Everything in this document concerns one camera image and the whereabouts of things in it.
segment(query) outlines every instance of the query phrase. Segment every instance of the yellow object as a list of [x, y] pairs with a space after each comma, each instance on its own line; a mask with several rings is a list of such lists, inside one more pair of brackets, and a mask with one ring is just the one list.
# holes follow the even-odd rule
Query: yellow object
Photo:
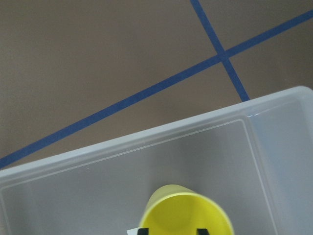
[[150, 197], [139, 224], [149, 235], [234, 235], [229, 218], [211, 199], [179, 185], [165, 185]]

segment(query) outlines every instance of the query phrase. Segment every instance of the blue tape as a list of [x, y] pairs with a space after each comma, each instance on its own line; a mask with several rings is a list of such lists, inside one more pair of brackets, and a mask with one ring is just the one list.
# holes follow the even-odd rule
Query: blue tape
[[264, 33], [259, 34], [258, 36], [255, 36], [243, 43], [240, 43], [237, 46], [234, 46], [226, 51], [227, 57], [234, 56], [240, 52], [243, 52], [244, 50], [247, 50], [261, 42], [264, 42], [267, 39], [270, 39], [292, 27], [297, 26], [298, 24], [301, 24], [305, 21], [308, 21], [309, 19], [313, 18], [313, 10], [310, 10], [300, 16], [297, 16], [287, 22], [284, 22], [275, 28], [272, 28], [268, 31], [265, 31]]
[[198, 18], [200, 19], [200, 22], [201, 22], [207, 36], [211, 40], [214, 49], [216, 50], [218, 56], [220, 57], [222, 64], [224, 65], [224, 68], [226, 69], [226, 72], [227, 72], [230, 80], [232, 81], [238, 95], [240, 96], [240, 99], [242, 101], [250, 100], [244, 86], [242, 85], [234, 67], [232, 66], [232, 64], [229, 60], [229, 57], [226, 54], [218, 36], [216, 35], [216, 33], [215, 33], [209, 19], [207, 18], [201, 4], [199, 3], [198, 0], [191, 0], [191, 4], [192, 4]]
[[174, 84], [181, 82], [182, 80], [192, 75], [195, 75], [196, 73], [201, 72], [219, 62], [220, 62], [219, 57], [217, 55], [213, 56], [180, 73], [175, 74], [174, 76], [171, 76], [153, 86], [150, 86], [120, 102], [117, 102], [93, 115], [90, 115], [68, 127], [65, 127], [47, 137], [44, 137], [16, 152], [13, 152], [0, 159], [0, 168], [3, 168], [13, 162], [16, 162], [17, 160], [26, 157], [44, 147], [47, 147], [48, 145], [53, 144], [71, 134], [74, 134], [75, 132], [84, 129], [85, 127], [88, 127], [108, 116], [111, 116], [112, 114], [115, 114], [133, 104], [140, 102], [145, 98], [152, 96], [153, 94], [163, 91], [164, 89], [169, 88]]

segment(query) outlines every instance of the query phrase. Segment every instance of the plastic cup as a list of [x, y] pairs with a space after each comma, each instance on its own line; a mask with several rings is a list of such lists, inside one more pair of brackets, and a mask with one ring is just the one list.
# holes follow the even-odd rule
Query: plastic cup
[[211, 199], [179, 185], [165, 185], [150, 197], [139, 224], [149, 235], [234, 235], [231, 222]]

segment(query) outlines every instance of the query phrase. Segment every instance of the translucent plastic tray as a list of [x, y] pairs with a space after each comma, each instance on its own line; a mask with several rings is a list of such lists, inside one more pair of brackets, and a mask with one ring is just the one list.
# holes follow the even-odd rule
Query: translucent plastic tray
[[1, 235], [125, 235], [179, 184], [237, 235], [313, 231], [313, 91], [297, 87], [0, 171]]

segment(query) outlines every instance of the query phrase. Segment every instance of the yellow cup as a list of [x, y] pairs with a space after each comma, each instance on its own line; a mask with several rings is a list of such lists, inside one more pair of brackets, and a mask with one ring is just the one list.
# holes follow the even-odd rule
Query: yellow cup
[[165, 185], [150, 197], [139, 224], [149, 235], [234, 235], [231, 222], [211, 199], [179, 185]]

